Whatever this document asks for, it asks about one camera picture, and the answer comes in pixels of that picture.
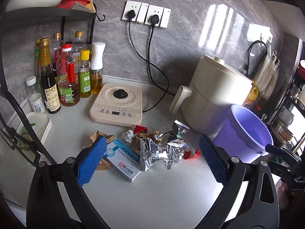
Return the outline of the blue white medicine box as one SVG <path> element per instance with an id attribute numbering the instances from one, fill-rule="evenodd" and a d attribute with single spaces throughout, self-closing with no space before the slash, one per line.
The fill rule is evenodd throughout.
<path id="1" fill-rule="evenodd" d="M 139 155 L 119 139 L 107 145 L 103 157 L 129 182 L 133 182 L 142 172 Z"/>

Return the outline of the silver foil wrapper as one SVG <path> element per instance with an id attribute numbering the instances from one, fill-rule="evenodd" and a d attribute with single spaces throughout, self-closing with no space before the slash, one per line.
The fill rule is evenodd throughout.
<path id="1" fill-rule="evenodd" d="M 190 128 L 178 120 L 175 120 L 172 129 L 158 135 L 157 139 L 163 138 L 158 144 L 152 139 L 141 140 L 140 164 L 141 171 L 145 172 L 157 161 L 163 161 L 167 170 L 171 169 L 173 163 L 179 163 L 189 144 L 182 136 Z"/>

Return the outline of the brown wrapper left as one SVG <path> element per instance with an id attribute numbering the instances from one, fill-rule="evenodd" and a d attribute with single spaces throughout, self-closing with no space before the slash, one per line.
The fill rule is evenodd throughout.
<path id="1" fill-rule="evenodd" d="M 103 156 L 107 150 L 107 145 L 116 139 L 114 135 L 107 135 L 99 131 L 95 131 L 90 139 L 92 145 L 90 148 L 89 160 L 92 162 L 93 166 L 96 167 L 98 171 L 108 170 L 111 164 L 103 159 Z"/>

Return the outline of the yellow detergent bottle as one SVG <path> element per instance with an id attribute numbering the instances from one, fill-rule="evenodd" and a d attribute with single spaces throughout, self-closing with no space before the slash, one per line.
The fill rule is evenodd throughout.
<path id="1" fill-rule="evenodd" d="M 256 87 L 255 83 L 252 82 L 252 87 L 247 95 L 247 98 L 243 102 L 242 106 L 249 109 L 257 99 L 258 94 L 259 94 L 259 89 Z"/>

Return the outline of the green sachet in tray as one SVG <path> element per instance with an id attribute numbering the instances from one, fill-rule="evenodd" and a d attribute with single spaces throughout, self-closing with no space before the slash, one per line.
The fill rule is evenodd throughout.
<path id="1" fill-rule="evenodd" d="M 36 123 L 31 123 L 30 125 L 31 125 L 32 129 L 34 130 L 36 127 Z M 24 126 L 22 127 L 22 130 L 21 130 L 21 137 L 25 138 L 29 142 L 33 141 L 33 139 L 31 138 L 30 134 L 28 133 L 27 129 Z M 21 140 L 19 140 L 19 148 L 21 150 L 27 150 L 27 151 L 30 150 L 30 146 Z"/>

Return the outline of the hanging white bags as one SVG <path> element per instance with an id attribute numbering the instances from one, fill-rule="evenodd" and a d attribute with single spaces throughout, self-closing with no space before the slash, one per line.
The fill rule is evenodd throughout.
<path id="1" fill-rule="evenodd" d="M 272 52 L 271 55 L 268 54 L 266 56 L 264 62 L 253 76 L 254 84 L 258 89 L 258 95 L 266 101 L 274 91 L 279 75 L 278 67 L 277 56 Z"/>

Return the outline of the cream air fryer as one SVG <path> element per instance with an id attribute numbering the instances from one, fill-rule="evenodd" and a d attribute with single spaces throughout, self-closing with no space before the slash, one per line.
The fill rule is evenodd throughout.
<path id="1" fill-rule="evenodd" d="M 228 109 L 242 105 L 252 88 L 252 81 L 218 57 L 200 58 L 188 86 L 180 86 L 169 111 L 181 109 L 187 124 L 203 134 L 216 134 Z"/>

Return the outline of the small white cap bottle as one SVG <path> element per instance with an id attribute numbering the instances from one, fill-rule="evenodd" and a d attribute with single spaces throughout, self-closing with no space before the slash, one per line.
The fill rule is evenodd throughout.
<path id="1" fill-rule="evenodd" d="M 29 102 L 33 112 L 44 113 L 46 111 L 46 107 L 36 77 L 35 76 L 28 77 L 26 79 L 26 85 L 27 85 Z"/>

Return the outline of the brown crumpled paper wrapper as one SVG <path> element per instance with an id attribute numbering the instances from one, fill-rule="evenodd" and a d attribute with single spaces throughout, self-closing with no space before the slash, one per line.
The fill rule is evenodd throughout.
<path id="1" fill-rule="evenodd" d="M 153 131 L 150 131 L 148 133 L 139 132 L 139 133 L 135 134 L 132 138 L 132 141 L 131 141 L 132 150 L 136 154 L 140 155 L 140 153 L 141 153 L 141 140 L 142 139 L 152 139 L 154 143 L 158 144 L 163 139 L 163 138 L 157 139 L 158 135 L 159 135 L 159 131 L 157 131 L 157 130 L 153 130 Z"/>

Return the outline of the dark soy sauce bottle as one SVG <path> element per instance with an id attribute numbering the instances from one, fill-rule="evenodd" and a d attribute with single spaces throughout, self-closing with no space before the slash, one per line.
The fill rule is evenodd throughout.
<path id="1" fill-rule="evenodd" d="M 49 46 L 49 37 L 40 39 L 38 44 L 40 86 L 47 111 L 50 114 L 55 114 L 60 111 L 61 105 L 55 79 L 56 72 L 52 67 Z"/>

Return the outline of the cream induction cooker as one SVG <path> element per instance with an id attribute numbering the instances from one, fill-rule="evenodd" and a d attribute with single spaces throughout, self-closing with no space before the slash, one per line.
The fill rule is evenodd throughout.
<path id="1" fill-rule="evenodd" d="M 131 127 L 142 122 L 142 90 L 135 86 L 103 85 L 89 111 L 92 120 L 110 125 Z"/>

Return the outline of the yellow cap green label bottle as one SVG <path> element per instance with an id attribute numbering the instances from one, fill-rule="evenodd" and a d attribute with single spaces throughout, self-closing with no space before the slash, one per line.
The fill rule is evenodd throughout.
<path id="1" fill-rule="evenodd" d="M 80 96 L 87 98 L 91 95 L 91 78 L 90 78 L 90 67 L 91 62 L 89 61 L 90 51 L 83 49 L 80 51 L 79 59 L 79 89 Z"/>

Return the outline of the gold cap clear bottle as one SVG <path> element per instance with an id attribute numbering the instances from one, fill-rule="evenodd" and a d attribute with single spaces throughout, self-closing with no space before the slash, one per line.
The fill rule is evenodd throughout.
<path id="1" fill-rule="evenodd" d="M 62 53 L 62 45 L 64 44 L 65 42 L 62 40 L 61 33 L 54 33 L 53 40 L 50 44 L 51 61 L 54 71 L 56 71 L 56 63 Z"/>
<path id="2" fill-rule="evenodd" d="M 79 59 L 80 58 L 80 52 L 82 50 L 87 50 L 87 44 L 84 41 L 84 32 L 83 31 L 76 31 L 75 32 L 75 39 L 71 44 L 72 47 L 72 53 L 74 54 L 74 56 Z"/>

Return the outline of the gold cap clear bottle rear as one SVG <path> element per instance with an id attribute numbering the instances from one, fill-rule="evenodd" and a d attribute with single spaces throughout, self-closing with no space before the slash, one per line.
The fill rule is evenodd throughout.
<path id="1" fill-rule="evenodd" d="M 72 53 L 74 54 L 74 56 L 79 59 L 80 58 L 80 52 L 82 50 L 87 50 L 87 44 L 84 41 L 84 32 L 83 31 L 76 31 L 75 32 L 75 39 L 71 44 L 72 47 Z"/>

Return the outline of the white wall socket panel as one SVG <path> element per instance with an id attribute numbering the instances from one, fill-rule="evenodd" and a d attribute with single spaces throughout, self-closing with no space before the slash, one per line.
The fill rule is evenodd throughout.
<path id="1" fill-rule="evenodd" d="M 132 22 L 151 26 L 151 18 L 153 15 L 159 16 L 159 23 L 156 27 L 166 30 L 170 21 L 171 9 L 160 6 L 151 5 L 148 3 L 141 3 L 136 1 L 126 1 L 125 8 L 121 20 L 128 21 L 128 12 L 134 10 L 136 16 L 131 20 Z"/>

